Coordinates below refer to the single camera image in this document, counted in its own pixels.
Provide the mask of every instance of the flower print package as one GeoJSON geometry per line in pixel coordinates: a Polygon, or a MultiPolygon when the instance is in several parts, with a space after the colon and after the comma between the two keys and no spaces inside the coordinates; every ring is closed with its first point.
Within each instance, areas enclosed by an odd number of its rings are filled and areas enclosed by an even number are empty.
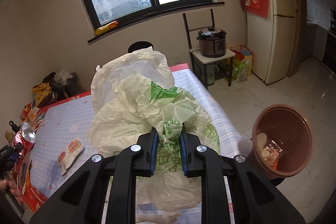
{"type": "Polygon", "coordinates": [[[79,138],[74,139],[58,156],[57,163],[64,175],[70,168],[78,154],[83,150],[83,144],[79,138]]]}

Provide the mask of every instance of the refrigerator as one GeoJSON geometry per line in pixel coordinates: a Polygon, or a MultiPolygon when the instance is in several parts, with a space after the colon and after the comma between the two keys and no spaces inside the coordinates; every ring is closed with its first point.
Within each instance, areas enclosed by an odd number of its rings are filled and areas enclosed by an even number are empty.
{"type": "Polygon", "coordinates": [[[287,74],[295,34],[295,0],[268,0],[268,17],[247,12],[247,47],[252,71],[266,84],[287,74]]]}

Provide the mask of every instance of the window sill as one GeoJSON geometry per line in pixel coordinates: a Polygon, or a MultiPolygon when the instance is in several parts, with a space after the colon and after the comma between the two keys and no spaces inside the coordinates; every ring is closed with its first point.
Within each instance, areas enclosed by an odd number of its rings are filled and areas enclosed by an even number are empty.
{"type": "Polygon", "coordinates": [[[163,10],[163,11],[157,11],[157,12],[153,12],[153,13],[149,13],[147,15],[144,15],[140,18],[134,19],[134,20],[130,20],[127,23],[123,23],[123,24],[119,24],[117,27],[108,30],[105,33],[102,33],[100,35],[95,36],[94,38],[91,38],[90,40],[88,40],[88,44],[91,45],[92,43],[97,42],[98,40],[105,38],[117,31],[120,31],[122,29],[125,29],[127,27],[133,26],[135,24],[138,24],[140,22],[149,20],[149,19],[153,19],[155,17],[161,16],[161,15],[167,15],[167,14],[172,14],[172,13],[176,13],[176,12],[182,12],[185,10],[193,10],[196,8],[204,8],[204,7],[215,7],[215,6],[223,6],[225,4],[225,2],[211,2],[211,3],[202,3],[202,4],[195,4],[195,5],[188,5],[188,6],[184,6],[184,7],[178,7],[178,8],[172,8],[172,9],[167,9],[167,10],[163,10]]]}

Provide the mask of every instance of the finger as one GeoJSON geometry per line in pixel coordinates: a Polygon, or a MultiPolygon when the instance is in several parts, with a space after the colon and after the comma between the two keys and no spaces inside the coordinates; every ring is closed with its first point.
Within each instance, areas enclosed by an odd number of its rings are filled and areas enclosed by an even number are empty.
{"type": "Polygon", "coordinates": [[[8,181],[8,186],[10,187],[10,189],[17,189],[16,183],[14,180],[8,181]]]}
{"type": "Polygon", "coordinates": [[[11,192],[11,194],[13,196],[16,196],[16,197],[20,197],[21,196],[21,192],[20,192],[19,189],[11,189],[10,192],[11,192]]]}
{"type": "Polygon", "coordinates": [[[9,180],[12,180],[12,179],[14,179],[14,178],[13,178],[13,175],[12,175],[12,173],[11,173],[11,172],[8,172],[7,174],[8,174],[9,180]]]}
{"type": "Polygon", "coordinates": [[[7,186],[5,185],[5,182],[6,182],[5,180],[0,181],[0,190],[5,190],[6,189],[7,186]]]}
{"type": "Polygon", "coordinates": [[[23,198],[21,196],[15,198],[19,203],[24,203],[23,198]]]}

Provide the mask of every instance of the white tabletop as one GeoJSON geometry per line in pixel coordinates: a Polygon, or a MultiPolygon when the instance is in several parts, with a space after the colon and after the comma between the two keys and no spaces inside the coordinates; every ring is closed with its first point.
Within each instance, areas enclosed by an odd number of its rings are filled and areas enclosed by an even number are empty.
{"type": "Polygon", "coordinates": [[[201,54],[201,49],[199,47],[191,48],[189,50],[189,52],[191,52],[194,55],[194,57],[196,57],[202,64],[209,64],[209,63],[216,62],[216,61],[219,61],[219,60],[234,57],[236,55],[233,51],[229,50],[228,48],[225,51],[225,55],[223,55],[221,57],[215,57],[215,58],[206,57],[206,56],[202,55],[201,54]]]}

